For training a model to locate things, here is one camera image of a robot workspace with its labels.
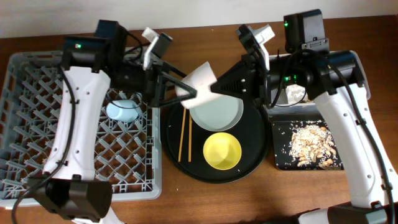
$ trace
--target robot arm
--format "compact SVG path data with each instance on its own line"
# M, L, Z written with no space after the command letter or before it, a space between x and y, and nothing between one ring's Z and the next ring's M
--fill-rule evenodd
M239 40L248 54L243 55L242 61L211 86L212 92L252 100L255 105L265 105L270 109L277 101L276 97L271 102L271 90L278 89L280 92L284 86L292 84L304 86L308 97L314 100L327 122L339 149L347 173L351 203L304 213L299 217L299 222L386 222L386 208L390 208L389 221L394 222L392 217L394 202L398 201L398 190L391 186L398 185L398 176L369 112L367 95L370 94L358 56L349 51L329 53L329 41L323 31L319 10L285 16L284 21L285 48L291 55L278 56L270 61L269 68L264 68L261 55L267 54L256 41L259 32L242 25L238 29ZM330 64L347 81L367 128L358 121L354 102L342 78ZM371 144L367 130L376 144ZM386 178L383 173L387 174L389 183L384 183Z
M33 198L49 212L76 223L122 223L110 208L112 185L95 180L95 137L109 87L139 92L151 107L167 106L196 96L196 90L168 73L172 71L183 77L185 74L161 60L172 39L150 29L145 34L148 32L154 38L144 54L144 66L141 58L138 63L124 61L126 38L130 34L117 22L100 21L94 37L67 37L61 62L66 80L57 134L43 177L28 180L29 188L35 189L31 193ZM166 100L168 83L183 88L188 94ZM69 136L72 115L75 115L73 134Z

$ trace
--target white plate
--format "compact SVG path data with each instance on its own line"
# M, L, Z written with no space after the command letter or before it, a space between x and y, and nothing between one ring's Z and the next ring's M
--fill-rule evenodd
M241 119L243 100L224 95L190 109L190 113L201 128L208 131L225 131Z

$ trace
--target black bracket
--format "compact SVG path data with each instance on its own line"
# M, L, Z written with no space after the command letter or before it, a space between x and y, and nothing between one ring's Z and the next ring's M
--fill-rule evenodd
M330 224L376 224L386 223L387 213L383 207L358 208L352 206L351 202L332 206L328 209L328 221Z
M44 179L30 177L27 184L31 187ZM84 218L97 223L108 213L112 193L112 185L107 181L52 178L32 196L47 211L65 220Z
M242 55L242 60L219 77L210 90L213 93L252 100L256 106L268 104L265 100L271 98L271 77L267 74L264 58L259 51L260 46L252 29L247 25L241 25L236 32L248 54Z
M183 100L189 100L195 98L197 96L197 91L184 84L180 80L174 78L173 76L169 75L169 72L174 72L180 77L186 77L187 75L172 66L167 62L162 62L161 64L153 64L153 76L154 79L147 83L147 89L152 90L152 97L149 100L148 105L151 107L163 107L163 106L170 106L175 103L179 103ZM183 90L187 91L188 94L183 96L176 96L172 99L166 100L166 92L170 90L168 83L174 84L174 86L178 86Z

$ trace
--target yellow bowl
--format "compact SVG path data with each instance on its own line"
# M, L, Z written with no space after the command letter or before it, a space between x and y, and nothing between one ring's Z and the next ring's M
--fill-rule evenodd
M242 147L239 141L228 133L212 134L203 146L206 162L219 170L228 170L241 160Z

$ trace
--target wooden table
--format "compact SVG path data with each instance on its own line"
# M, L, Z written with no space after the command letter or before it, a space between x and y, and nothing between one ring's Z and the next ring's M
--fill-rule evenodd
M253 24L253 28L264 26ZM266 48L285 52L284 27L271 22L276 36ZM220 76L240 60L244 49L234 31L238 26L162 30L174 38L165 59L190 73L209 61ZM398 169L398 24L396 16L325 20L331 50L354 50L368 77L369 107L388 156ZM57 50L63 36L0 39L0 74L15 52ZM156 200L112 204L126 223L234 223L267 220L349 201L344 171L279 171L274 154L250 175L230 184L206 184L180 172L163 153L162 195ZM20 223L69 223L42 207L20 208ZM10 211L0 209L4 223Z

